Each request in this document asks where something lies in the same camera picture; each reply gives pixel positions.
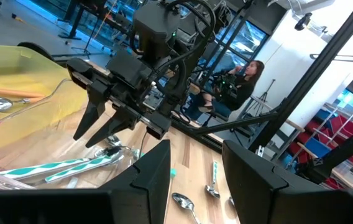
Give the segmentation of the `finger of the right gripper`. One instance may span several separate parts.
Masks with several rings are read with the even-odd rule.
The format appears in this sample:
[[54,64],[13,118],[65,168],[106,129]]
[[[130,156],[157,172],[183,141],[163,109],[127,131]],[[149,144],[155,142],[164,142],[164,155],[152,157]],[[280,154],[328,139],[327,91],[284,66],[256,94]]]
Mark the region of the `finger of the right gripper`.
[[88,140],[86,147],[92,147],[124,129],[134,129],[140,116],[126,108],[119,108],[114,115]]
[[99,119],[104,113],[107,86],[102,83],[92,83],[87,86],[88,104],[83,117],[73,136],[74,140],[81,138],[87,130]]

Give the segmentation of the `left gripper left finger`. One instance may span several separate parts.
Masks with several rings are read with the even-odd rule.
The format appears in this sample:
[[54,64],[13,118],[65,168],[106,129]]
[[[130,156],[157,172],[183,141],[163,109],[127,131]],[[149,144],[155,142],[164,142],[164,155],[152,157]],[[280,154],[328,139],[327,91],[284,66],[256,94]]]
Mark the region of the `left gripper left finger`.
[[97,189],[0,190],[0,224],[163,224],[170,141]]

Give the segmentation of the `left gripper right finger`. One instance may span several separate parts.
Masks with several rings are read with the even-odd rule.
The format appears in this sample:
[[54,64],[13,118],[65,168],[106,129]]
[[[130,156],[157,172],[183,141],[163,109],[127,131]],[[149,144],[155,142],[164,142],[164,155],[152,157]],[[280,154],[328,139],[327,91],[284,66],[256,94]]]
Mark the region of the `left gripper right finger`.
[[222,162],[242,224],[353,224],[353,189],[325,189],[230,140]]

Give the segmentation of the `teal handled metal spoon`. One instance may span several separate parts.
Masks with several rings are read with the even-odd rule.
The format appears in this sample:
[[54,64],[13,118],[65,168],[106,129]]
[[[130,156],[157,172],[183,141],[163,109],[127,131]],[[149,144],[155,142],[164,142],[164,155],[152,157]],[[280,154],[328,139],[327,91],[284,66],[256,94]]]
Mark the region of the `teal handled metal spoon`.
[[[110,146],[123,146],[123,143],[121,140],[116,136],[116,135],[111,135],[108,136],[105,141],[110,145]],[[133,149],[134,153],[137,155],[137,157],[142,157],[145,153],[142,152],[141,149]],[[177,172],[175,169],[171,169],[170,172],[171,178],[174,178],[177,175]]]

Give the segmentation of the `teal white striped spoon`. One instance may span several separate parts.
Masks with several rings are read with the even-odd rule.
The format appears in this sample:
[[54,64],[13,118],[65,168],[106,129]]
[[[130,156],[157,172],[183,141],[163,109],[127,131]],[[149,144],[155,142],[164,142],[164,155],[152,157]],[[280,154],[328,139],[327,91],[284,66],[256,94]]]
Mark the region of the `teal white striped spoon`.
[[218,163],[216,161],[213,161],[213,163],[212,163],[211,184],[210,185],[206,185],[205,189],[206,189],[207,193],[209,193],[210,195],[212,195],[215,198],[220,199],[219,192],[214,188],[214,186],[216,184],[216,180],[217,180],[217,174],[218,174]]
[[172,199],[174,199],[174,201],[176,201],[176,203],[179,204],[181,208],[184,208],[191,212],[196,224],[201,224],[199,218],[195,213],[195,205],[187,196],[174,192],[172,193]]
[[0,171],[0,175],[14,179],[14,180],[22,180],[29,177],[54,172],[56,170],[64,170],[68,167],[77,166],[83,164],[84,162],[91,162],[93,159],[96,159],[99,156],[104,156],[108,153],[109,148],[100,149],[95,152],[93,158],[80,158],[80,159],[71,159],[60,162],[53,162],[48,164],[40,164],[36,166],[30,167],[22,167],[18,169],[4,170]]
[[100,157],[97,157],[97,158],[90,160],[88,162],[84,162],[80,165],[77,165],[77,166],[71,167],[69,169],[63,170],[61,172],[58,172],[56,174],[50,175],[50,176],[44,178],[44,181],[46,184],[56,182],[58,180],[65,179],[67,177],[74,176],[76,174],[80,174],[80,173],[83,173],[83,172],[86,172],[86,171],[89,171],[92,169],[96,169],[98,167],[117,163],[120,160],[122,160],[123,158],[124,158],[124,154],[122,152],[117,152],[117,153],[114,153],[110,156],[107,156],[107,155],[100,156]]

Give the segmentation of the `clear plastic bin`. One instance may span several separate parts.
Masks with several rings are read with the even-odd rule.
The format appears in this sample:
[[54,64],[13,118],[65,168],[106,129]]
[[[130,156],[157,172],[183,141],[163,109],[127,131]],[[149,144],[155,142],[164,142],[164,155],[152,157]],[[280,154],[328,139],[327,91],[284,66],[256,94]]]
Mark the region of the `clear plastic bin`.
[[[109,147],[106,141],[101,141],[90,148],[85,145],[91,136],[114,114],[115,111],[110,103],[106,103],[103,115],[81,138],[73,139],[86,105],[87,97],[85,105],[79,111],[24,138],[0,147],[0,171],[71,159],[93,158],[96,151]],[[0,175],[0,190],[16,190],[26,185],[37,189],[96,188],[115,177],[130,165],[133,159],[132,153],[127,152],[124,159],[115,164],[98,167],[49,184],[45,183],[44,178],[63,170],[22,180],[14,180]]]

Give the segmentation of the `yellow translucent plastic tray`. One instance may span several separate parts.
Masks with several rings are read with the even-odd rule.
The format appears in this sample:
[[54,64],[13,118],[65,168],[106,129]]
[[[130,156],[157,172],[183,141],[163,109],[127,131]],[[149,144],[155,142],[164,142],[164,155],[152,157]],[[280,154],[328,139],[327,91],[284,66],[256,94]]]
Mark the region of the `yellow translucent plastic tray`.
[[15,104],[0,112],[0,147],[60,121],[86,103],[86,93],[70,80],[67,69],[26,47],[0,45],[0,89],[45,95],[36,103]]

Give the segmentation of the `black teleoperation device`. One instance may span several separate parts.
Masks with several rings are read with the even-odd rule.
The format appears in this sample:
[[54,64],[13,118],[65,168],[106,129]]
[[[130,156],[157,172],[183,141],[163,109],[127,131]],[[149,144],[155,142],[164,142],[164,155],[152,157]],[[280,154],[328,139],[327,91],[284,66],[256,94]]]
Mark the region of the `black teleoperation device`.
[[213,89],[221,94],[221,93],[232,93],[236,91],[237,88],[235,86],[236,76],[230,73],[219,73],[213,75]]

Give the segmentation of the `person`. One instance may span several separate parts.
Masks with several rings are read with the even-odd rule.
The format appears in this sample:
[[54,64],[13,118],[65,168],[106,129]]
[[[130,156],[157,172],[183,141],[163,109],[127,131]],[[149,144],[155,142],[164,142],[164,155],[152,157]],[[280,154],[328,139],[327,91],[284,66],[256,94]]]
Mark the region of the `person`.
[[265,65],[260,60],[253,60],[246,67],[243,75],[238,75],[242,66],[238,65],[230,71],[221,70],[218,74],[228,74],[235,77],[234,86],[236,87],[236,97],[222,93],[218,87],[212,87],[211,84],[205,84],[207,91],[201,91],[193,95],[192,102],[186,109],[185,114],[189,119],[197,121],[198,118],[207,112],[215,112],[223,117],[239,109],[243,103],[253,93],[256,83],[260,78]]

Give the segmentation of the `red storage bin shelf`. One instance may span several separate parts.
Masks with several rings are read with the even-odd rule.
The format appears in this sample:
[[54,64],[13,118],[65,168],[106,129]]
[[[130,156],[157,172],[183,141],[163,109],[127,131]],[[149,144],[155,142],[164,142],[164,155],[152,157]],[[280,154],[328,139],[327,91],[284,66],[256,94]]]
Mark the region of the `red storage bin shelf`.
[[285,167],[316,184],[332,189],[353,188],[353,114],[321,113],[291,145],[294,157]]

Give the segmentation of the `black ceiling spotlight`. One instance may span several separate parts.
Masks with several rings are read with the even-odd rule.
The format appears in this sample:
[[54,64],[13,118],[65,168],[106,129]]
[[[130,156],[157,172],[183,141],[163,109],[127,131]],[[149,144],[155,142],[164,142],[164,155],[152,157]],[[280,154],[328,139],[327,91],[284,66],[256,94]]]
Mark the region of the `black ceiling spotlight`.
[[306,13],[294,26],[294,29],[297,31],[301,31],[303,29],[305,29],[308,24],[310,23],[311,20],[311,16],[313,15],[312,12],[308,12]]

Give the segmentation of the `black metal table frame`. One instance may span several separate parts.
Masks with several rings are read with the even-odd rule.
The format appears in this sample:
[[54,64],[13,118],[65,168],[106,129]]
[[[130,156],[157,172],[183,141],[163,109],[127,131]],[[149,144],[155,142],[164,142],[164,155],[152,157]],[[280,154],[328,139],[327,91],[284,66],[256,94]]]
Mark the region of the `black metal table frame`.
[[223,141],[211,137],[210,134],[259,123],[261,125],[260,130],[256,132],[248,149],[254,152],[259,146],[266,146],[352,36],[353,12],[342,24],[334,37],[331,38],[321,53],[316,57],[315,61],[307,69],[288,97],[282,101],[280,106],[263,116],[202,128],[195,128],[191,125],[187,125],[181,119],[174,116],[172,118],[172,127],[210,148],[210,150],[220,154],[222,153]]

